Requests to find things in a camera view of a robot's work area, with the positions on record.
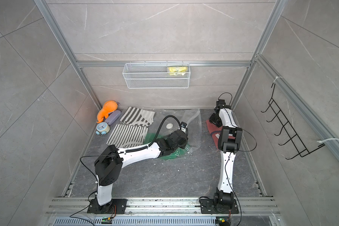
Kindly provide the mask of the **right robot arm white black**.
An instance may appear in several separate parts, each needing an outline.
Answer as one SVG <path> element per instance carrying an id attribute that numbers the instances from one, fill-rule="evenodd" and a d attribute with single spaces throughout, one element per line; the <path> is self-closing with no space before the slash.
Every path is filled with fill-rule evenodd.
<path id="1" fill-rule="evenodd" d="M 225 100 L 219 98 L 214 111 L 209 122 L 217 128 L 211 131 L 211 136 L 218 143 L 221 156 L 220 178 L 213 200 L 214 209 L 220 212 L 221 208 L 228 208 L 229 212 L 238 213 L 237 198 L 233 189 L 233 169 L 243 129 L 236 125 L 231 106 L 227 105 Z"/>

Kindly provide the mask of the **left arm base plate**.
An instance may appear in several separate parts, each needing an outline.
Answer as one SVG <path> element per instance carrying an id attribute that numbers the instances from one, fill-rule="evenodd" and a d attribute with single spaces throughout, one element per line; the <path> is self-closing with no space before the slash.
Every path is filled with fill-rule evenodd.
<path id="1" fill-rule="evenodd" d="M 107 204 L 100 206 L 97 198 L 90 200 L 87 213 L 93 214 L 124 214 L 127 206 L 127 199 L 113 199 Z"/>

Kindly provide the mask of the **clear plastic vacuum bag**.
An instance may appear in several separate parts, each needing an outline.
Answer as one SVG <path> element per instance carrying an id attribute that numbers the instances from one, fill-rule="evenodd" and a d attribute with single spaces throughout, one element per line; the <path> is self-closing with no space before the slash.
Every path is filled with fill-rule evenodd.
<path id="1" fill-rule="evenodd" d="M 186 146 L 178 147 L 162 159 L 185 157 L 201 146 L 201 123 L 199 109 L 143 110 L 129 107 L 120 121 L 112 126 L 106 144 L 116 148 L 133 148 L 149 144 L 155 139 L 166 139 L 175 131 L 183 131 L 187 136 Z"/>

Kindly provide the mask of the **green ribbed garment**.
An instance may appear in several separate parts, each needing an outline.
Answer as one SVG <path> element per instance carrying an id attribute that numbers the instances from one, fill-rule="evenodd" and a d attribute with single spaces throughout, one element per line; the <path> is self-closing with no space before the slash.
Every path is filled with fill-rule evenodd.
<path id="1" fill-rule="evenodd" d="M 150 143 L 155 137 L 155 133 L 148 133 L 145 137 L 144 144 Z M 189 144 L 186 145 L 184 149 L 178 148 L 173 153 L 167 156 L 160 157 L 160 159 L 166 160 L 173 160 L 176 158 L 183 157 L 191 152 L 191 147 Z"/>

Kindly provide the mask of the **striped tank top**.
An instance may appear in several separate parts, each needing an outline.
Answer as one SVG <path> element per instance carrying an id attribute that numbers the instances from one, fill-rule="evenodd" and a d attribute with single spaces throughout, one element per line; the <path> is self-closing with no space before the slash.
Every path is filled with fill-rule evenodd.
<path id="1" fill-rule="evenodd" d="M 153 123 L 155 112 L 129 107 L 120 119 L 120 123 L 129 126 L 149 127 Z"/>

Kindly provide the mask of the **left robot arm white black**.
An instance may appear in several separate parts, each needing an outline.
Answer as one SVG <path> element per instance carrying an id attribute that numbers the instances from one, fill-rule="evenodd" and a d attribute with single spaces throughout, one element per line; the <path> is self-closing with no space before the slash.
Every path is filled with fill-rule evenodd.
<path id="1" fill-rule="evenodd" d="M 143 160 L 168 156 L 178 148 L 184 149 L 187 142 L 187 134 L 182 130 L 177 130 L 170 135 L 156 138 L 152 142 L 138 147 L 108 146 L 94 163 L 98 205 L 104 206 L 112 202 L 113 183 L 118 179 L 122 168 Z"/>

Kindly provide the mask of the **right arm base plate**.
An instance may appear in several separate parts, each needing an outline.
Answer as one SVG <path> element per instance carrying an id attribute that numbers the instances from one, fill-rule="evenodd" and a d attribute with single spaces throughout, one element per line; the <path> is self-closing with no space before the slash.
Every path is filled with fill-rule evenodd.
<path id="1" fill-rule="evenodd" d="M 232 205 L 215 204 L 213 199 L 202 196 L 199 198 L 202 214 L 239 214 L 237 201 Z"/>

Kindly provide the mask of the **red garment with dark trim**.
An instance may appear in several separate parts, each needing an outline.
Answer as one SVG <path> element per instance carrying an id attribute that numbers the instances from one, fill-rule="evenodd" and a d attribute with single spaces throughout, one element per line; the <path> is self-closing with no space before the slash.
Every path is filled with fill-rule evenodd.
<path id="1" fill-rule="evenodd" d="M 218 150 L 222 151 L 234 151 L 237 148 L 237 144 L 235 143 L 235 128 L 225 126 L 225 127 L 217 127 L 216 125 L 206 121 L 207 129 L 209 131 L 210 136 L 212 137 L 215 146 Z"/>

